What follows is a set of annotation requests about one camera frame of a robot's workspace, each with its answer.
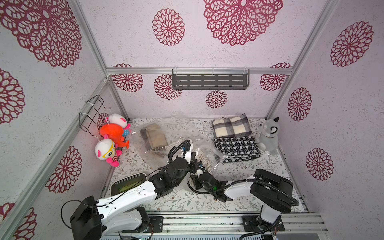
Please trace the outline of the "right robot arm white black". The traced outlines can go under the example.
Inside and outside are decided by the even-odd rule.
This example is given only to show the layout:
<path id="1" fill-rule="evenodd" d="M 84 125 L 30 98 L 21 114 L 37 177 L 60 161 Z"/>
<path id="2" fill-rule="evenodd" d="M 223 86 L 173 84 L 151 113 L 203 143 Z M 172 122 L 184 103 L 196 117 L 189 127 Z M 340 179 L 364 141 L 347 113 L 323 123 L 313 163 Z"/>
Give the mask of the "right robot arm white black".
<path id="1" fill-rule="evenodd" d="M 227 182 L 219 181 L 208 172 L 191 175 L 189 189 L 199 195 L 212 195 L 215 200 L 226 202 L 240 197 L 254 196 L 263 202 L 259 222 L 274 224 L 282 214 L 291 212 L 300 201 L 293 197 L 293 183 L 264 169 L 257 169 L 253 176 Z"/>

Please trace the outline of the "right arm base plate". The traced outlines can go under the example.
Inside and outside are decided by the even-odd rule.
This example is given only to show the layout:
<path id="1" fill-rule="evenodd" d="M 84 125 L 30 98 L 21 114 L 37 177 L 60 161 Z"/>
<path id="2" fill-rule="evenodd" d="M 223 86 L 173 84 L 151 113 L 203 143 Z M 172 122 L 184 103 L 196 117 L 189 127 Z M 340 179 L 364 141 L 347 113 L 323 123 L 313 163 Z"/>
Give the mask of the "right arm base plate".
<path id="1" fill-rule="evenodd" d="M 285 231 L 281 215 L 272 223 L 262 220 L 259 215 L 242 216 L 242 221 L 245 232 L 261 232 L 265 230 L 268 230 L 268 232 Z"/>

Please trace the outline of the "grey metal wall shelf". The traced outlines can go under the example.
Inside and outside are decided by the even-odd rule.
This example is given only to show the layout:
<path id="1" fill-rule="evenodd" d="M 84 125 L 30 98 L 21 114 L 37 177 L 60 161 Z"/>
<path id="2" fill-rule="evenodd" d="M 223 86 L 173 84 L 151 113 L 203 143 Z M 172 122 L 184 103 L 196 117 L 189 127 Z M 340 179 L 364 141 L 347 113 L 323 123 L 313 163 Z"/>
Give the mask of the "grey metal wall shelf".
<path id="1" fill-rule="evenodd" d="M 172 69 L 171 83 L 174 90 L 246 90 L 250 74 L 179 74 Z"/>

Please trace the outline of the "brown beige scarf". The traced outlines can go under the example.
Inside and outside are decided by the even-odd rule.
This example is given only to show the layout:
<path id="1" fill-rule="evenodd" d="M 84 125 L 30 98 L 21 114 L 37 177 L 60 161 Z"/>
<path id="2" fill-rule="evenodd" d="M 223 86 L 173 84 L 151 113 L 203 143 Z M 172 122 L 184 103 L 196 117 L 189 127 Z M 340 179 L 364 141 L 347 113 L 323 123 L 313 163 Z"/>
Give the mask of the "brown beige scarf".
<path id="1" fill-rule="evenodd" d="M 145 148 L 148 151 L 160 151 L 168 145 L 167 138 L 158 124 L 149 124 L 140 130 Z"/>

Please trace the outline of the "white pink plush top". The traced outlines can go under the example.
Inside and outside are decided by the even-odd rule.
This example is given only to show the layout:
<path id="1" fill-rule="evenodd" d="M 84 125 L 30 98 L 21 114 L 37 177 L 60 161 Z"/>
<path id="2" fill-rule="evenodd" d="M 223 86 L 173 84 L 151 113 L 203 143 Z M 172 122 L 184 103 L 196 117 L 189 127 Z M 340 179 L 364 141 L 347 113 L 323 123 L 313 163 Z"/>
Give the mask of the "white pink plush top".
<path id="1" fill-rule="evenodd" d="M 108 124 L 116 124 L 122 127 L 124 130 L 127 130 L 131 127 L 128 121 L 119 114 L 111 114 L 106 118 Z"/>

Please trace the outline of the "cream fringed scarf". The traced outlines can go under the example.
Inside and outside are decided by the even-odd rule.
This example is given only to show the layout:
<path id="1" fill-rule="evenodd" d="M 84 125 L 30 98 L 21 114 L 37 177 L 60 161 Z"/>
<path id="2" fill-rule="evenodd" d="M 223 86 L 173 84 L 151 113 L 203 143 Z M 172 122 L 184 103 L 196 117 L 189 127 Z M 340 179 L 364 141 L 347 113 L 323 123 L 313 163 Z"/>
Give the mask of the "cream fringed scarf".
<path id="1" fill-rule="evenodd" d="M 217 149 L 198 148 L 196 159 L 202 162 L 207 172 L 213 174 L 221 165 L 224 155 Z"/>

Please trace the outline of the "grey cream plaid scarf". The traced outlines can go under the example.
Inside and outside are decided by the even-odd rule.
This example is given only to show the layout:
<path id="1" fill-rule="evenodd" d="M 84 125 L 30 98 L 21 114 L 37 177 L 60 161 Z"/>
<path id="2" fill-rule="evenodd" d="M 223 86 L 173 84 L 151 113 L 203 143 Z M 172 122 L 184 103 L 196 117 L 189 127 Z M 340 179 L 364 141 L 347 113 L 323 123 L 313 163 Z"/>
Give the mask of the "grey cream plaid scarf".
<path id="1" fill-rule="evenodd" d="M 216 119 L 212 122 L 215 138 L 248 137 L 252 134 L 246 114 L 233 118 Z"/>

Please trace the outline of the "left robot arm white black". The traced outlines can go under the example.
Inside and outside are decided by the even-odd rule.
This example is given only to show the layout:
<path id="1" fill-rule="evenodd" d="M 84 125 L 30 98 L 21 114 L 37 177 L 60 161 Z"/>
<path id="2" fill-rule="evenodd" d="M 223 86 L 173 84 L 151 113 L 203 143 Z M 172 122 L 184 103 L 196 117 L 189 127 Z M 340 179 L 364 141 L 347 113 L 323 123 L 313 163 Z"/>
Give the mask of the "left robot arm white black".
<path id="1" fill-rule="evenodd" d="M 130 190 L 99 200 L 95 200 L 93 196 L 83 199 L 70 217 L 73 238 L 99 240 L 117 228 L 118 215 L 132 209 L 134 215 L 141 218 L 134 229 L 145 228 L 144 222 L 148 220 L 148 216 L 143 209 L 137 210 L 138 206 L 171 193 L 188 173 L 201 174 L 205 170 L 202 162 L 176 157 L 155 175 Z"/>

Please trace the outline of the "grey plush toy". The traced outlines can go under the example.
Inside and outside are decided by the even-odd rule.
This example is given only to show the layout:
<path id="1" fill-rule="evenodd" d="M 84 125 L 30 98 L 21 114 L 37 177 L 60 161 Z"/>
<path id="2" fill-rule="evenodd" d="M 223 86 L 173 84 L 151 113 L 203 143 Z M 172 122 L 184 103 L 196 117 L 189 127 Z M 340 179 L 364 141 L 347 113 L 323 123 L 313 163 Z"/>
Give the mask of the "grey plush toy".
<path id="1" fill-rule="evenodd" d="M 256 142 L 261 151 L 269 152 L 271 155 L 278 153 L 278 133 L 280 130 L 279 117 L 265 120 L 260 123 L 257 130 Z"/>

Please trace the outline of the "white plush with yellow glasses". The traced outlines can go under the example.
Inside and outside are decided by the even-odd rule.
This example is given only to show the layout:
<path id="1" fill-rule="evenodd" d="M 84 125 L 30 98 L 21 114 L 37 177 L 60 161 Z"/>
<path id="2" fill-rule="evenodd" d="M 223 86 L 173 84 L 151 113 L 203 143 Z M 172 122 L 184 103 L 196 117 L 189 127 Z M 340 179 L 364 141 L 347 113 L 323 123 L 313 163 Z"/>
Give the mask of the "white plush with yellow glasses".
<path id="1" fill-rule="evenodd" d="M 111 139 L 103 139 L 99 141 L 95 146 L 95 154 L 101 161 L 106 161 L 112 167 L 118 167 L 119 156 L 122 155 L 121 150 L 117 150 L 118 145 Z"/>

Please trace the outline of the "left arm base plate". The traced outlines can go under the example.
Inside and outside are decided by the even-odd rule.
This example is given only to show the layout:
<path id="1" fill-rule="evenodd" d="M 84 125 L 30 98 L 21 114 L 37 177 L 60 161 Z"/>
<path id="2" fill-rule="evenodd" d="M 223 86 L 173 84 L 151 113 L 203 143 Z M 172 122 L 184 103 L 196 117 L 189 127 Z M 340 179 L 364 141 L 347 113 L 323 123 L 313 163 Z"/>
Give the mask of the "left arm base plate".
<path id="1" fill-rule="evenodd" d="M 162 233 L 164 225 L 164 217 L 150 216 L 150 221 L 144 227 L 139 227 L 136 230 L 123 230 L 122 233 Z"/>

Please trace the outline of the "clear plastic vacuum bag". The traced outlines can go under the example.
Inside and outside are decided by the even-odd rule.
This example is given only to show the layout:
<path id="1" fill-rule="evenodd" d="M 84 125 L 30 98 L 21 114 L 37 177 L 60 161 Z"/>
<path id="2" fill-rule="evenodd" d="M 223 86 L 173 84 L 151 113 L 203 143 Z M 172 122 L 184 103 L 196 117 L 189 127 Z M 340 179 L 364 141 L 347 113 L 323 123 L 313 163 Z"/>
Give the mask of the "clear plastic vacuum bag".
<path id="1" fill-rule="evenodd" d="M 163 150 L 146 150 L 140 130 L 149 124 L 158 124 L 162 128 L 168 141 L 168 145 L 165 146 Z M 190 119 L 183 115 L 160 119 L 134 119 L 132 121 L 132 133 L 129 135 L 129 140 L 131 148 L 133 148 L 153 170 L 165 166 L 169 162 L 168 154 L 171 149 L 186 140 L 191 141 L 191 144 L 193 144 L 192 152 L 195 153 L 198 148 L 217 149 L 214 145 L 212 127 L 209 127 L 208 123 L 202 119 Z M 212 174 L 213 176 L 217 174 L 221 165 Z"/>

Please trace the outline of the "red octopus plush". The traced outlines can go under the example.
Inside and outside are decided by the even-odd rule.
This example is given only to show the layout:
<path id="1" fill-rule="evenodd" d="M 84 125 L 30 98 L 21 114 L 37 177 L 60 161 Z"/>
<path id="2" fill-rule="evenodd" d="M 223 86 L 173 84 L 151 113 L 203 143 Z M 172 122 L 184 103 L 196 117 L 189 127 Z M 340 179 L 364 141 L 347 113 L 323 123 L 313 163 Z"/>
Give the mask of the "red octopus plush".
<path id="1" fill-rule="evenodd" d="M 129 148 L 130 142 L 123 137 L 124 129 L 117 124 L 105 124 L 100 128 L 100 135 L 104 139 L 111 139 L 119 148 Z"/>

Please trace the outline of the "black white houndstooth scarf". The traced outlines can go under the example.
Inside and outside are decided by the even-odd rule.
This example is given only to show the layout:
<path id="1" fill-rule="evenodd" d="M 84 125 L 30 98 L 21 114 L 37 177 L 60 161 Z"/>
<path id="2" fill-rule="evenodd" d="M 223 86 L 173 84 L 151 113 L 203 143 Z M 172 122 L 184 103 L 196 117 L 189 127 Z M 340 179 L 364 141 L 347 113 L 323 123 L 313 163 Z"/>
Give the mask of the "black white houndstooth scarf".
<path id="1" fill-rule="evenodd" d="M 228 156 L 223 163 L 250 161 L 262 156 L 255 138 L 251 136 L 215 138 L 214 145 L 223 155 Z"/>

